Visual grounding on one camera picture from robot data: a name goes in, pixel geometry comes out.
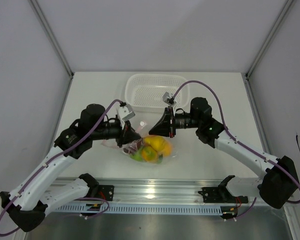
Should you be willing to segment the dark red apple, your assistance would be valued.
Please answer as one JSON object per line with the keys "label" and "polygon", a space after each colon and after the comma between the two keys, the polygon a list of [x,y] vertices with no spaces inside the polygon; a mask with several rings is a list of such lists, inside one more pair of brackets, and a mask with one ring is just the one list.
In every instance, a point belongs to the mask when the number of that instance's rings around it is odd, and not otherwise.
{"label": "dark red apple", "polygon": [[123,152],[128,155],[135,155],[143,147],[143,139],[135,140],[124,146]]}

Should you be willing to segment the yellow lemon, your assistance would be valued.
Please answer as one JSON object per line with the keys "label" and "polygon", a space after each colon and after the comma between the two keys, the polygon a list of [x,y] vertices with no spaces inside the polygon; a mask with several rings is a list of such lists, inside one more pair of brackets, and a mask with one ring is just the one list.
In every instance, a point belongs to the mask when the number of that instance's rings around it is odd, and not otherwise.
{"label": "yellow lemon", "polygon": [[151,146],[159,155],[168,157],[172,154],[173,146],[164,137],[159,135],[149,135],[143,138],[146,145]]}

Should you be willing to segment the green apple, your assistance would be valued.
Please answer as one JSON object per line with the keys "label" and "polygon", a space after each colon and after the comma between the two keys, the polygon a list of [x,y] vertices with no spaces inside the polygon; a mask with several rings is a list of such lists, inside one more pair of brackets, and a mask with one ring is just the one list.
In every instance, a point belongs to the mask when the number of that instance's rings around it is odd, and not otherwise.
{"label": "green apple", "polygon": [[135,153],[130,155],[130,158],[137,161],[137,162],[145,162],[142,156],[142,148],[138,149]]}

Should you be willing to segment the clear zip top bag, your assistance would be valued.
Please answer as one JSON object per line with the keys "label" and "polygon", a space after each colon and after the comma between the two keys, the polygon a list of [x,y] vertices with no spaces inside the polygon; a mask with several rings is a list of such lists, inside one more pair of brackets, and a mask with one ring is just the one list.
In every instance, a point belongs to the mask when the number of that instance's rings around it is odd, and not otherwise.
{"label": "clear zip top bag", "polygon": [[142,120],[135,130],[141,139],[128,143],[121,148],[112,140],[103,140],[101,144],[104,147],[115,149],[116,152],[120,152],[136,162],[147,165],[166,163],[177,156],[178,151],[166,137],[149,135],[149,130],[150,125]]}

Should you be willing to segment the yellow mango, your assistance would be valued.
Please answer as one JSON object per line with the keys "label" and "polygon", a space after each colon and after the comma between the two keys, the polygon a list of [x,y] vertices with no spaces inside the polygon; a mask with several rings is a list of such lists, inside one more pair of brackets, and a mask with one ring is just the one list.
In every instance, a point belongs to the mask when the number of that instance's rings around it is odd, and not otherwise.
{"label": "yellow mango", "polygon": [[159,154],[151,146],[144,146],[141,154],[147,163],[160,164],[163,161],[163,155]]}

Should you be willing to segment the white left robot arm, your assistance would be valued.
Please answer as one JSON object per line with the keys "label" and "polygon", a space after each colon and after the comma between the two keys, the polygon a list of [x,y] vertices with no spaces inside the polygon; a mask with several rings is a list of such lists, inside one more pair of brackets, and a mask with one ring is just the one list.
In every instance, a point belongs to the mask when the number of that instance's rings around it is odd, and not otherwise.
{"label": "white left robot arm", "polygon": [[99,182],[84,173],[58,190],[47,192],[55,179],[92,148],[94,141],[114,139],[118,147],[141,139],[132,128],[130,119],[135,116],[132,107],[119,101],[114,118],[107,118],[110,106],[89,104],[69,128],[54,141],[47,156],[29,177],[10,192],[0,192],[2,212],[8,213],[18,230],[30,232],[38,227],[55,209],[74,200],[102,201]]}

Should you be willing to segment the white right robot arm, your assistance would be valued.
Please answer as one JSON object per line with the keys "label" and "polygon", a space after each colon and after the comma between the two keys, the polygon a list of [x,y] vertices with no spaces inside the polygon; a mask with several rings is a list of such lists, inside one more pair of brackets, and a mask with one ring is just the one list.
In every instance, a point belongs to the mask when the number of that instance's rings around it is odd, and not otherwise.
{"label": "white right robot arm", "polygon": [[172,106],[166,107],[149,134],[174,138],[178,129],[195,129],[202,143],[230,155],[256,174],[252,178],[226,177],[218,186],[222,201],[241,196],[261,197],[269,206],[280,209],[298,189],[299,179],[291,158],[276,157],[235,139],[213,118],[212,107],[205,98],[193,98],[190,112],[176,113]]}

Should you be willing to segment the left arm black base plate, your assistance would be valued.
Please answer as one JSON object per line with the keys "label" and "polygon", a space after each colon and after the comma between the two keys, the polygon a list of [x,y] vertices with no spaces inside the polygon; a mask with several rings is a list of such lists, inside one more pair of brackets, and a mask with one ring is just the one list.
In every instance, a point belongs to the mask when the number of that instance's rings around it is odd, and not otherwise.
{"label": "left arm black base plate", "polygon": [[94,186],[92,190],[89,191],[88,196],[91,198],[100,198],[111,202],[113,200],[114,193],[114,185],[98,185]]}

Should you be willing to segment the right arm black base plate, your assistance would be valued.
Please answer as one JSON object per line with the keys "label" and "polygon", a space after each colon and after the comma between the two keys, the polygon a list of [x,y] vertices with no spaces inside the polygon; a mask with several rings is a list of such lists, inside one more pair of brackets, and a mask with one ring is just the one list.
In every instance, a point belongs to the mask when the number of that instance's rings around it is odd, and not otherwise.
{"label": "right arm black base plate", "polygon": [[247,204],[249,202],[247,196],[235,197],[227,189],[220,187],[202,187],[197,193],[202,196],[204,203]]}

